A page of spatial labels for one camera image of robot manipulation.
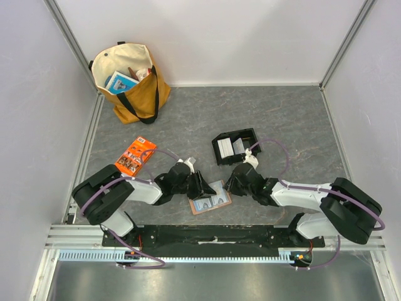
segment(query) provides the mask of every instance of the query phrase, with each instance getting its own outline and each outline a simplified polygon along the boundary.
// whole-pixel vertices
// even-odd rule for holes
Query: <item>yellow tote bag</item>
[[[105,81],[114,71],[130,76],[128,67],[133,70],[151,68],[152,72],[129,91],[112,94],[106,90]],[[145,45],[118,42],[117,46],[99,53],[90,62],[89,69],[97,89],[115,105],[113,110],[123,124],[155,122],[159,108],[167,101],[170,87],[164,82],[162,73]]]

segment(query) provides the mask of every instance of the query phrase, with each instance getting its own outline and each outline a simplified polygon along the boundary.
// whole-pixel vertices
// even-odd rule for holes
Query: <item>black bag handle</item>
[[[155,96],[155,114],[149,118],[141,118],[136,113],[135,109],[132,107],[130,101],[128,100],[125,92],[117,94],[118,99],[121,101],[122,105],[134,116],[136,116],[144,124],[152,124],[155,122],[157,116],[159,115],[159,79],[157,78],[156,67],[152,66],[152,73],[156,76],[156,96]]]

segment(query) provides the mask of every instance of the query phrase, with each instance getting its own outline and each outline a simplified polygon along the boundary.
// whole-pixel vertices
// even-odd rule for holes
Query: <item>gray marble floor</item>
[[[345,176],[340,155],[318,87],[197,87],[173,88],[169,101],[152,125],[123,125],[105,102],[91,150],[86,177],[114,163],[138,136],[183,159],[193,156],[207,182],[227,180],[232,166],[218,166],[211,141],[222,132],[253,127],[259,140],[284,143],[291,167],[284,178],[300,183],[332,182]],[[277,177],[285,156],[274,144],[264,144],[258,171]],[[154,175],[167,172],[173,160],[154,154],[147,165]],[[148,178],[143,170],[138,177]],[[125,202],[137,224],[288,224],[299,208],[259,205],[250,197],[232,197],[232,204],[194,216],[184,195],[162,206]],[[78,219],[77,223],[87,223]]]

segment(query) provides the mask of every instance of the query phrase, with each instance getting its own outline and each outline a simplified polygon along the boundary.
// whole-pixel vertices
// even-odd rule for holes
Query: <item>photo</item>
[[[210,198],[198,199],[197,201],[194,201],[194,205],[195,205],[196,211],[203,211],[203,210],[212,208],[212,203],[211,203]]]

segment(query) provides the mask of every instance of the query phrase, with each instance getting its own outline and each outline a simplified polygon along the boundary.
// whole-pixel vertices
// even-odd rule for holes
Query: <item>white wall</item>
[[[0,292],[27,300],[61,220],[95,91],[42,0],[0,10]]]
[[[401,3],[380,0],[326,90],[353,180],[383,206],[401,280]]]
[[[89,60],[145,43],[175,85],[318,83],[363,0],[58,0]]]

